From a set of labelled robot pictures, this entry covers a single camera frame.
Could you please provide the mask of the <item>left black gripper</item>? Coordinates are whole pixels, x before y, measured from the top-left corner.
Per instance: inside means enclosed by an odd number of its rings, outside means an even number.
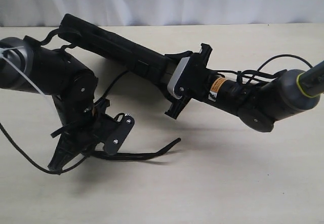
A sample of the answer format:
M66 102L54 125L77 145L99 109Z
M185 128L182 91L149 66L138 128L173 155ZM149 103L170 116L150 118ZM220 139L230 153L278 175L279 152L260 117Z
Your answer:
M60 138L48 164L50 171L62 171L77 155L90 154L97 144L108 139L119 126L115 118L105 114L109 106L108 99L100 99L92 109L86 108L79 119L74 119L51 133L52 138Z

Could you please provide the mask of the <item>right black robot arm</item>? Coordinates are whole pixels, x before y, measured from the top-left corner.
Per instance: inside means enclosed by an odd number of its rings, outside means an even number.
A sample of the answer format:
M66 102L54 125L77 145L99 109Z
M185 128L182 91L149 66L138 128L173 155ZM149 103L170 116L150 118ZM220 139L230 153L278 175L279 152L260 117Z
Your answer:
M197 100L238 117L258 132L271 132L277 121L316 107L323 93L323 63L308 70L284 69L274 74L256 70L213 70L207 67L212 48L198 53L168 54L166 114L176 119L190 100Z

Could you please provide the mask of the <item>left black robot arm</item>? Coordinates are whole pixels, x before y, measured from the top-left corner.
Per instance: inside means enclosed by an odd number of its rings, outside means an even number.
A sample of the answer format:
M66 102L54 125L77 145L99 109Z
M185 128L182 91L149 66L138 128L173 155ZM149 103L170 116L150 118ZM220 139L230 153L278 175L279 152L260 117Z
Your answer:
M33 38L1 39L1 88L51 96L61 127L51 136L59 141L48 169L63 167L82 154L89 157L99 143L106 143L120 123L108 116L106 98L94 102L98 78L65 52L49 50Z

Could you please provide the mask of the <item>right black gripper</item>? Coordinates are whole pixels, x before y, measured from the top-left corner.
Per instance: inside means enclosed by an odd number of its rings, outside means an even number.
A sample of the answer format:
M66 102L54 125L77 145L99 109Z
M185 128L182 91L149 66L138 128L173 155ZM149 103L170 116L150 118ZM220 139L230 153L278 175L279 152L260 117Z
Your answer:
M181 111L186 107L192 98L201 98L204 95L204 86L208 77L209 71L207 63L212 52L212 47L202 43L200 51L185 51L176 54L164 54L167 58L178 64L182 58L190 57L180 80L176 85L176 92L182 96L177 100L168 91L165 83L159 83L157 88L160 90L165 99L171 102L169 110L165 114L173 119L177 119Z

